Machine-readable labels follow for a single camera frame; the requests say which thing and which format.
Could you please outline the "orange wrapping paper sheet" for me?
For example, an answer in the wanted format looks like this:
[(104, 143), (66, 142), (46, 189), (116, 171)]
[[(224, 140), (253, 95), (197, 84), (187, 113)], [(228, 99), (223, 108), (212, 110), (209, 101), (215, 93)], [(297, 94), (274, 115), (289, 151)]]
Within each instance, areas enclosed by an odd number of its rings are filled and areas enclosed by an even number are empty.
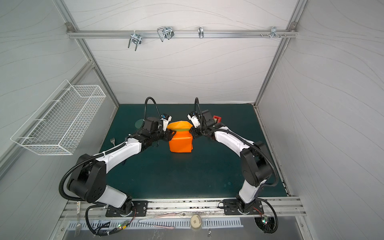
[[(173, 122), (168, 125), (168, 129), (190, 129), (193, 125), (187, 121)], [(193, 150), (193, 137), (190, 132), (177, 132), (169, 141), (170, 151), (173, 153), (191, 153)]]

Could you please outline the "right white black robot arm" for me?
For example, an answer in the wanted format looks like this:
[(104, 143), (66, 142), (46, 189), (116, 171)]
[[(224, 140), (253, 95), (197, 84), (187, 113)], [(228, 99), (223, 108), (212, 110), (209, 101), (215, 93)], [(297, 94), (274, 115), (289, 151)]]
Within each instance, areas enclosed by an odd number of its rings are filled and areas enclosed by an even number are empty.
[(267, 153), (255, 142), (234, 133), (226, 125), (217, 123), (210, 111), (196, 111), (188, 114), (193, 126), (190, 133), (193, 138), (209, 137), (236, 153), (241, 159), (244, 183), (237, 196), (237, 208), (240, 213), (248, 214), (259, 200), (259, 193), (266, 187), (275, 187), (279, 183), (279, 174)]

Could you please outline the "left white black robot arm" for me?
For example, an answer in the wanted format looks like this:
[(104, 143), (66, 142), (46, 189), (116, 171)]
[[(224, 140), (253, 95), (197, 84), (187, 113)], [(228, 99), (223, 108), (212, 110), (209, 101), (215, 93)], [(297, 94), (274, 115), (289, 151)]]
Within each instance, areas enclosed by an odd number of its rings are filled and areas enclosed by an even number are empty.
[(175, 131), (168, 129), (172, 117), (163, 114), (160, 118), (149, 117), (142, 127), (126, 140), (99, 154), (82, 155), (59, 183), (60, 195), (70, 201), (84, 200), (100, 206), (111, 206), (127, 216), (134, 205), (127, 194), (107, 184), (107, 173), (128, 158), (143, 152), (160, 140), (169, 142)]

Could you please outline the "red tape dispenser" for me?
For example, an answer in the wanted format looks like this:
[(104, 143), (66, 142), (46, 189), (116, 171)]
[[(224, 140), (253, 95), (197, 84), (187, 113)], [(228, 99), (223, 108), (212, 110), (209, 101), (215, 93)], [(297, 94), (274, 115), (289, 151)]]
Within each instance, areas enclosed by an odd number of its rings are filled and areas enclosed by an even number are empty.
[(216, 123), (220, 123), (221, 120), (222, 120), (222, 118), (219, 117), (219, 116), (213, 116), (213, 119), (214, 119), (214, 121), (215, 121)]

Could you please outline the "silver metal fork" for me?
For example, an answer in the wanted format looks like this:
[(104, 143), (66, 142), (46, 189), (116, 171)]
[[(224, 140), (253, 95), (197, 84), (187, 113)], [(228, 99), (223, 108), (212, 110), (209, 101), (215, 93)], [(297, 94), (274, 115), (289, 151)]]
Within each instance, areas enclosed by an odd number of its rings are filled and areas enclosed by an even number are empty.
[(110, 142), (113, 144), (114, 147), (116, 146), (116, 140), (115, 140), (115, 138), (110, 139)]

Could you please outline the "white slotted vent strip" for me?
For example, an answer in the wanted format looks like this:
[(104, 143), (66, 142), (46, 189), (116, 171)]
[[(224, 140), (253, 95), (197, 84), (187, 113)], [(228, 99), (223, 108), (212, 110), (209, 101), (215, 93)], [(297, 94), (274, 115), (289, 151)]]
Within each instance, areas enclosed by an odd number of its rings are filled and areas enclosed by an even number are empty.
[[(91, 221), (93, 229), (105, 226), (103, 231), (112, 230), (123, 222), (120, 220), (96, 220)], [(191, 229), (190, 219), (150, 219), (145, 221), (134, 220), (127, 226), (129, 230), (149, 230), (151, 228), (173, 227), (174, 229)], [(203, 218), (200, 225), (201, 229), (225, 229), (225, 228), (243, 228), (244, 225), (240, 218)]]

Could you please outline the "left metal u-bolt clamp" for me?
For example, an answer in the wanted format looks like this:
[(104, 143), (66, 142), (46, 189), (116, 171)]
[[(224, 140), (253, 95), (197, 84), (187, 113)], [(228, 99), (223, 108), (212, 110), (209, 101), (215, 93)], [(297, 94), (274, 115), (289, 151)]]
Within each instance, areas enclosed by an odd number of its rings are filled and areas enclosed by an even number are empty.
[(135, 46), (135, 51), (137, 51), (138, 46), (141, 44), (142, 44), (142, 37), (136, 32), (131, 34), (129, 43), (128, 43), (128, 48), (130, 48), (131, 46)]

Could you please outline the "metal u-bolt clamp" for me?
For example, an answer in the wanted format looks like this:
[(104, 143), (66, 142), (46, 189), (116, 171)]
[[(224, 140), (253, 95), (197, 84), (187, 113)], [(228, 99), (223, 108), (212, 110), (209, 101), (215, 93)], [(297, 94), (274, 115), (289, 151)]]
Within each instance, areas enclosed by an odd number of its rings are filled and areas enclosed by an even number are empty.
[(157, 33), (161, 42), (164, 42), (165, 39), (170, 40), (175, 35), (173, 28), (167, 26), (158, 28)]
[(128, 43), (128, 48), (130, 48), (131, 46), (135, 46), (135, 51), (137, 51), (138, 46), (141, 44), (142, 44), (142, 37), (136, 32), (131, 34), (129, 43)]

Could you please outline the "middle metal u-bolt clamp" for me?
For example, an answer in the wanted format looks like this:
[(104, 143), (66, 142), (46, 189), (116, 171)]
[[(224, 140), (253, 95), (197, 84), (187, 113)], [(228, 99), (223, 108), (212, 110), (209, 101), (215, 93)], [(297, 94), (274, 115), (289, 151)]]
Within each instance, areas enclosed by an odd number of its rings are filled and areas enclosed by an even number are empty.
[(173, 28), (167, 26), (158, 28), (157, 33), (161, 42), (164, 42), (165, 39), (170, 40), (175, 35)]

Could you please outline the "white power strip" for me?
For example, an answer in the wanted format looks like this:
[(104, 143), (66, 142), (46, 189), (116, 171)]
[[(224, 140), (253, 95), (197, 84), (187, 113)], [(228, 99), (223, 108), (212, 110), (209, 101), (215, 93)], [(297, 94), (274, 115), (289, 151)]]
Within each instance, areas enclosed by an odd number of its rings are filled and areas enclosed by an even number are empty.
[(81, 212), (81, 201), (77, 201), (77, 215)]

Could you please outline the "right metal bolt clamp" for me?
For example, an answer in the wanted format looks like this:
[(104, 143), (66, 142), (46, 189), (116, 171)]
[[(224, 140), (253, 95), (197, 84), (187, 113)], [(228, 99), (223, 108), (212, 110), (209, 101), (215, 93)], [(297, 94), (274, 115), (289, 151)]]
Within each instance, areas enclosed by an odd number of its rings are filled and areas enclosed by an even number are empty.
[(284, 34), (284, 33), (278, 33), (278, 30), (277, 30), (276, 27), (272, 27), (269, 33), (267, 33), (267, 34), (260, 34), (260, 36), (262, 38), (269, 38), (269, 39), (274, 39), (274, 38), (281, 39), (281, 38), (286, 38), (287, 37), (287, 35)]

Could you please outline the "fork hanging at front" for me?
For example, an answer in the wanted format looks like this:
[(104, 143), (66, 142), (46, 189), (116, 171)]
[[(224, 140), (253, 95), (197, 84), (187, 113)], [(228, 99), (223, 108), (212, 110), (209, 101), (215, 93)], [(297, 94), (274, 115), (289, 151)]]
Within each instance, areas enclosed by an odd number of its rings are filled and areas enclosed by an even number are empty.
[(80, 221), (80, 214), (77, 214), (77, 225), (76, 225), (75, 235), (74, 235), (75, 238), (79, 236), (81, 229), (82, 229), (82, 223)]

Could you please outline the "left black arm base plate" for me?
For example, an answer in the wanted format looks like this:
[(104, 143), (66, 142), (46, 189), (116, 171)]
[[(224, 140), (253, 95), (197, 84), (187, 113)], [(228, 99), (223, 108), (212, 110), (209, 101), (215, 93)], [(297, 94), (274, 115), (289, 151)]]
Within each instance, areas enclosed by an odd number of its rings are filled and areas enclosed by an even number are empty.
[(106, 217), (145, 217), (148, 209), (148, 201), (128, 200), (120, 208), (109, 206), (106, 211)]

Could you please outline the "small metal bracket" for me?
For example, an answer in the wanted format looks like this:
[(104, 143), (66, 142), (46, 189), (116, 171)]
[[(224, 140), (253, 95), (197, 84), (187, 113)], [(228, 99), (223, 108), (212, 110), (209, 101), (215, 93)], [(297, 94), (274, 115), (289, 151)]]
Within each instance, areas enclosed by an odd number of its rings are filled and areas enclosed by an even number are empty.
[(204, 38), (204, 29), (203, 29), (203, 27), (198, 27), (198, 35), (199, 35), (199, 39), (203, 39)]

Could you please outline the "aluminium crossbar rail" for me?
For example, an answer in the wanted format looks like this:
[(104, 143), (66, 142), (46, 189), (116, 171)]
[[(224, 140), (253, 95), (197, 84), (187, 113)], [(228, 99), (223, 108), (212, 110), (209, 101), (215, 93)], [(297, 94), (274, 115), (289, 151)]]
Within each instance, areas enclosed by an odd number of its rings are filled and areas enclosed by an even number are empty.
[[(71, 39), (129, 39), (136, 32), (142, 39), (159, 39), (156, 30), (153, 31), (75, 31), (67, 33)], [(270, 30), (206, 30), (203, 39), (245, 39), (262, 38), (260, 34), (267, 34)], [(199, 39), (198, 30), (174, 30), (173, 39)], [(284, 33), (286, 38), (295, 38), (297, 31), (278, 30)]]

